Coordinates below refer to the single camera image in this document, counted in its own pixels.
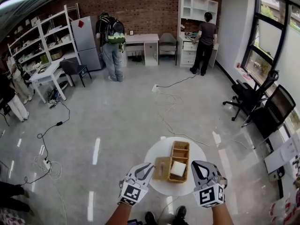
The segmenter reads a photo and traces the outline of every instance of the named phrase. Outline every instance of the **white cable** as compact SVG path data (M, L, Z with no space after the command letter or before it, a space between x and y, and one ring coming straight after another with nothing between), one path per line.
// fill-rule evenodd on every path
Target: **white cable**
M167 112L168 112L172 107L174 107L174 106L178 103L176 96L177 96L177 97L179 97L179 96L178 96L178 95L171 94L171 93L161 92L161 91L158 89L158 94L157 94L157 96L156 96L156 98L155 98L155 101L156 101L157 104L158 104L157 98L158 98L158 96L159 96L160 94L166 94L166 95L172 96L172 97L174 98L174 100L175 100L174 103L163 104L163 105L171 105L171 106L168 108L168 110L164 113L164 116L163 116L163 117L160 115L160 113L158 113L159 116L163 119L164 125L165 125L165 127L167 128L167 130L168 130L170 133L173 133L174 135L183 135L183 136L186 136L186 137L188 137L189 139L193 140L193 141L196 142L196 143L200 143L200 144L203 144L203 145L205 145L205 146L207 146L207 147L211 147L211 145L207 145L207 144L205 144L205 143L203 143L203 142L201 142L201 141L197 141L197 140L195 140L194 138L192 138L192 137L190 137L190 136L188 136L188 135L186 135L186 134L184 134L184 133L175 133L175 132L174 132L174 130L173 130L173 128L171 127L171 125L165 120L165 115L167 114Z

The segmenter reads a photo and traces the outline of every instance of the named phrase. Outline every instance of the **backpack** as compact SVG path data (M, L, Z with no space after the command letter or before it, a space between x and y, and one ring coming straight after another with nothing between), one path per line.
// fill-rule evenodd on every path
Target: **backpack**
M125 29L123 24L117 19L110 21L104 30L104 38L105 41L110 44L123 44L125 42Z

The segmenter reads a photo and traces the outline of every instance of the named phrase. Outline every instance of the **man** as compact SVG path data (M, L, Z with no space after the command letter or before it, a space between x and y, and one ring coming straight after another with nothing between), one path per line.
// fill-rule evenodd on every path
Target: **man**
M29 112L20 101L13 84L4 74L0 74L0 97L3 98L21 122L28 119Z
M7 67L10 71L10 73L13 76L13 81L15 85L15 89L20 94L20 96L24 99L24 104L26 104L28 101L32 100L32 95L24 83L24 80L22 78L20 70L17 68L17 64L15 62L15 59L13 57L8 56L8 53L5 52L2 55L2 60L4 60L7 64Z
M102 13L100 20L96 23L96 37L100 43L100 49L103 55L104 62L108 69L108 80L123 81L123 72L121 70L121 61L119 59L119 44L110 44L105 40L104 30L109 22L114 21L108 13Z

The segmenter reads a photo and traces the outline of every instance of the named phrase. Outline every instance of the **gray chair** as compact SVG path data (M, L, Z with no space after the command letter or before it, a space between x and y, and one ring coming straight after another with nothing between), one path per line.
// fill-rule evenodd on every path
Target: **gray chair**
M177 65L177 41L171 33L164 33L158 42L158 64L159 64L159 52L175 52L175 65Z
M84 82L83 82L84 70L86 70L90 76L90 72L88 71L88 68L86 67L86 65L79 65L77 59L75 59L75 60L63 60L60 62L60 66L62 67L62 70L64 70L65 74L70 76L74 87L75 87L75 84L74 84L74 81L73 81L71 75L75 75L75 74L79 75L80 80L81 80L83 86L85 87Z

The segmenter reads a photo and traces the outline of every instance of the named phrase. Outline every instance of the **desk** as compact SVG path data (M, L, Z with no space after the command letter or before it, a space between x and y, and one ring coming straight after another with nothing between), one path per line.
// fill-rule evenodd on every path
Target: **desk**
M144 53L146 66L158 65L158 34L125 35L125 40L126 45L136 44L136 46L126 46L125 54L142 51Z
M150 185L159 193L166 196L184 196L194 191L195 181L191 169L191 164L195 160L206 161L206 156L202 149L193 141L184 137L168 137L154 144L145 157L145 163L155 164L157 157L169 157L171 155L174 141L183 141L189 143L189 163L187 181L184 183L170 183L167 181L158 181L151 178Z
M43 100L44 103L46 103L45 98L43 97L43 95L41 94L38 85L42 84L42 83L47 83L47 82L51 82L53 81L57 91L60 93L61 97L63 100L66 100L66 97L64 95L64 93L62 92L57 79L59 78L60 75L62 75L64 73L64 71L62 70L62 68L58 69L58 67L60 66L60 62L64 59L70 59L75 57L76 54L75 52L71 52L71 53L66 53L64 54L60 59L57 59L55 61L51 62L51 65L46 69L46 71L44 71L43 73L38 73L36 72L29 80L32 82L32 86L34 87L34 89L37 91L37 93L39 94L39 96L41 97L41 99ZM67 80L70 84L70 86L72 87L72 81L70 79L70 77L67 75Z

